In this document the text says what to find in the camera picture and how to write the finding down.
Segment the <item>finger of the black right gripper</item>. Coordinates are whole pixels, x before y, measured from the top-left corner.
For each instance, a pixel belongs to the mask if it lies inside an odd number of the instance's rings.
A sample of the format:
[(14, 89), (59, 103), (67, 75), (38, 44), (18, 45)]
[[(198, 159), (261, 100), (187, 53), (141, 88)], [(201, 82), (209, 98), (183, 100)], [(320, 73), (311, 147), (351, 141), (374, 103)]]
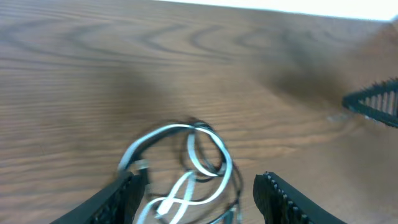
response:
[(393, 128), (397, 128), (397, 78), (352, 92), (343, 97), (342, 106)]

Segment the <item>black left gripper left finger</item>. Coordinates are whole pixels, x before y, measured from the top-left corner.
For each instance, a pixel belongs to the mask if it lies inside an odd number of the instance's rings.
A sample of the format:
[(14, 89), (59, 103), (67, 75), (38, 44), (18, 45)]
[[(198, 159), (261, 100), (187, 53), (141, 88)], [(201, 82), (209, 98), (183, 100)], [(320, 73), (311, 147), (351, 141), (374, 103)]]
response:
[(144, 196), (145, 183), (140, 175), (123, 172), (51, 224), (132, 224)]

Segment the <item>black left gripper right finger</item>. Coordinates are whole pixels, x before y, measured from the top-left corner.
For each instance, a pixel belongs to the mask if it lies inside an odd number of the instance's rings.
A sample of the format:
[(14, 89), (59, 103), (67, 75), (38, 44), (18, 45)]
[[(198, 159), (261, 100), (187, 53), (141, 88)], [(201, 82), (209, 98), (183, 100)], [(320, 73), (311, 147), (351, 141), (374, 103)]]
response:
[(273, 172), (255, 176), (253, 197), (266, 224), (346, 224)]

